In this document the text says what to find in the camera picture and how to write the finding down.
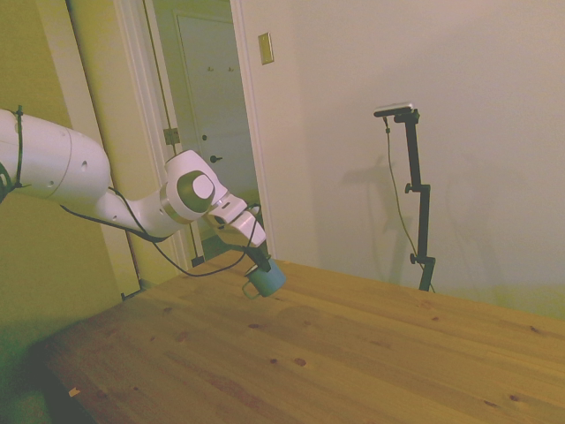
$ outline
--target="wood grain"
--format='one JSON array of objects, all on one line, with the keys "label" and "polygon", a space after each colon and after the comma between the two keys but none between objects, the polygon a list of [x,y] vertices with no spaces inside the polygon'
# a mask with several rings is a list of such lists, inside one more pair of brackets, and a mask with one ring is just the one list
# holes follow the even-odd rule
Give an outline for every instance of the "wood grain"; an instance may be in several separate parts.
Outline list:
[{"label": "wood grain", "polygon": [[565,422],[565,322],[279,263],[270,298],[241,292],[250,261],[180,276],[43,360],[100,423]]}]

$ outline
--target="wall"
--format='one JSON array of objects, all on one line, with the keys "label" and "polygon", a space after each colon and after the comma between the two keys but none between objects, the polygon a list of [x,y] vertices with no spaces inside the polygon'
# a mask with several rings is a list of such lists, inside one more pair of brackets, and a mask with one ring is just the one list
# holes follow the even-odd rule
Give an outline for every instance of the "wall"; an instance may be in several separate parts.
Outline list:
[{"label": "wall", "polygon": [[[565,317],[564,2],[232,0],[232,9],[278,258],[418,287],[384,124],[372,116],[411,101],[432,186],[436,290]],[[257,36],[267,31],[275,62],[261,66]],[[403,127],[391,135],[416,237]]]},{"label": "wall", "polygon": [[[33,0],[0,2],[0,108],[69,125]],[[0,422],[49,422],[28,347],[120,302],[100,226],[13,193],[0,205]]]}]

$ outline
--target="switch plate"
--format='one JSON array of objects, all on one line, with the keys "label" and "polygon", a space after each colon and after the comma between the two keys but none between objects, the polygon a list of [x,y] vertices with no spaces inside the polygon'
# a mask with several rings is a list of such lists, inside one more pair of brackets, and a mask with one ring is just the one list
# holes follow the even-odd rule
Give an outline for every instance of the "switch plate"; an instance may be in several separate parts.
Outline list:
[{"label": "switch plate", "polygon": [[262,64],[270,64],[275,61],[270,33],[264,33],[259,36],[259,51],[261,53]]}]

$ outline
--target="door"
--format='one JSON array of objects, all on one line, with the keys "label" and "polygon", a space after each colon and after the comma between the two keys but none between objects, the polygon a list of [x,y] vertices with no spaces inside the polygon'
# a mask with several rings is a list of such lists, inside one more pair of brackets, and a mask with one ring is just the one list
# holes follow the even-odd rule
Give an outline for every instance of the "door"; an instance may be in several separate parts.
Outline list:
[{"label": "door", "polygon": [[259,200],[231,22],[177,16],[200,153],[231,193]]}]

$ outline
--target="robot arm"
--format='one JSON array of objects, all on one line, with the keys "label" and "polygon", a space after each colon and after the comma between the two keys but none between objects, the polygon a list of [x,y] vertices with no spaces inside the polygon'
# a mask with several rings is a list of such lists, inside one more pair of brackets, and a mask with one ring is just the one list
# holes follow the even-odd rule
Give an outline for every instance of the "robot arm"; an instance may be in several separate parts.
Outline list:
[{"label": "robot arm", "polygon": [[269,273],[275,265],[258,249],[266,236],[247,204],[230,194],[191,150],[165,164],[167,182],[159,190],[128,201],[109,189],[109,161],[98,143],[27,115],[21,117],[20,131],[14,114],[0,110],[0,165],[0,188],[5,192],[18,180],[19,193],[56,201],[76,216],[132,231],[152,242],[163,241],[204,217],[225,243],[244,247],[256,263],[255,270]]}]

